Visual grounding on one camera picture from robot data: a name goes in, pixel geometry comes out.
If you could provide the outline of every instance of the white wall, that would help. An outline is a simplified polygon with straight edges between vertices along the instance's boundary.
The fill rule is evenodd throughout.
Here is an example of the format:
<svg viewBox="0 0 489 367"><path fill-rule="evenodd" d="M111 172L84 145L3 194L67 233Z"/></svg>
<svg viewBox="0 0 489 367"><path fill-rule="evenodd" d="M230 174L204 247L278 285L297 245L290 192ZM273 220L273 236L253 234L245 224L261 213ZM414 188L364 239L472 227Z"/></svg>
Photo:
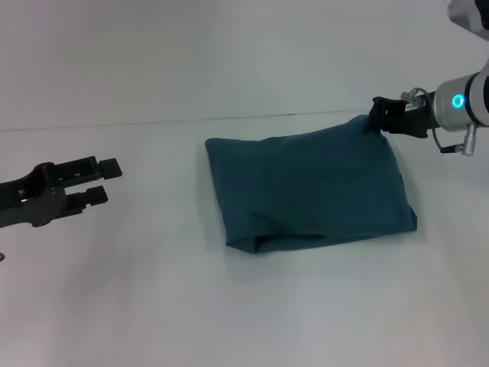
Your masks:
<svg viewBox="0 0 489 367"><path fill-rule="evenodd" d="M368 110L481 69L445 0L1 0L0 128Z"/></svg>
<svg viewBox="0 0 489 367"><path fill-rule="evenodd" d="M0 182L124 171L103 206L0 230L1 366L489 365L487 132L473 158L388 137L418 232L259 256L225 247L203 145L480 69L441 0L0 0L0 50Z"/></svg>

